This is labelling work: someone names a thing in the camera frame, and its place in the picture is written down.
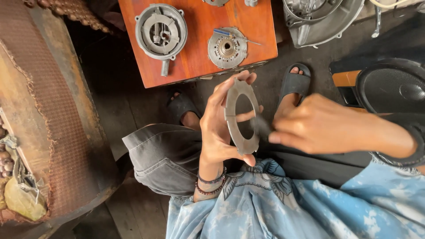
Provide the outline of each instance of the blue shirt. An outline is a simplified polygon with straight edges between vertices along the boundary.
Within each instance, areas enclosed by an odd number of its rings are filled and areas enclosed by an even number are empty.
[[[423,239],[425,176],[374,158],[337,190],[260,160],[228,174],[218,198],[172,198],[167,238]]]

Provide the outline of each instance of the white cable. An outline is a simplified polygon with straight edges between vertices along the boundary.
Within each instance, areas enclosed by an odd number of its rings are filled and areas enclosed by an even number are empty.
[[[385,8],[385,9],[395,7],[395,6],[399,5],[399,4],[404,3],[404,2],[407,2],[407,1],[409,1],[409,0],[400,0],[400,1],[398,1],[396,3],[393,3],[393,4],[390,4],[390,5],[383,5],[383,4],[379,3],[379,2],[377,2],[376,0],[370,0],[371,3],[377,5],[378,7]]]

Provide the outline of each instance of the slide sandal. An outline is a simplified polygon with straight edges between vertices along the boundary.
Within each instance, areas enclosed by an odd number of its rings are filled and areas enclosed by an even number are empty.
[[[290,73],[294,67],[298,67],[298,70],[303,71],[303,74]],[[288,67],[286,69],[285,76],[283,77],[278,106],[280,105],[283,97],[290,93],[300,94],[301,99],[298,104],[301,104],[309,91],[311,76],[309,68],[301,63],[295,63]]]
[[[170,91],[167,102],[167,109],[171,112],[171,115],[173,116],[173,121],[176,125],[182,125],[180,122],[181,116],[188,111],[192,111],[199,118],[201,118],[201,114],[198,112],[193,102],[189,99],[187,95],[185,95],[179,90]]]

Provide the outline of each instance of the bracelet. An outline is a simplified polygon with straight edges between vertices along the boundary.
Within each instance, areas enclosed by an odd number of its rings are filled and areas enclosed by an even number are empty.
[[[224,179],[224,177],[226,176],[226,172],[227,172],[227,168],[224,166],[224,168],[223,168],[223,173],[221,174],[221,176],[220,176],[220,177],[218,177],[217,179],[214,179],[214,180],[212,180],[212,181],[205,181],[205,180],[203,180],[203,179],[201,178],[201,176],[199,176],[199,171],[198,171],[198,178],[199,178],[199,180],[200,180],[202,183],[205,183],[205,184],[214,184],[214,183],[218,183],[219,181],[223,180],[223,179]]]
[[[196,188],[196,190],[200,193],[200,194],[203,194],[203,195],[213,195],[213,194],[215,194],[215,193],[217,193],[217,192],[219,192],[223,187],[224,187],[224,183],[225,183],[226,181],[225,180],[223,180],[223,183],[221,184],[221,186],[220,187],[218,187],[217,189],[215,189],[214,191],[211,191],[211,192],[206,192],[206,191],[203,191],[202,189],[200,189],[199,188],[199,186],[198,186],[198,181],[196,181],[195,182],[195,188]]]

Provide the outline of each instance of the orange wooden board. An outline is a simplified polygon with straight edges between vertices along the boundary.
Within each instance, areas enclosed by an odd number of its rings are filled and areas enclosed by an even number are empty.
[[[136,41],[134,18],[152,3],[182,9],[187,24],[187,42],[176,60],[170,60],[167,77],[161,76],[162,62],[147,56]],[[270,0],[260,0],[255,7],[246,6],[244,0],[230,0],[222,7],[202,0],[119,0],[119,6],[146,88],[222,71],[208,59],[208,40],[214,28],[235,26],[249,40],[262,44],[248,43],[248,55],[239,66],[278,56]]]

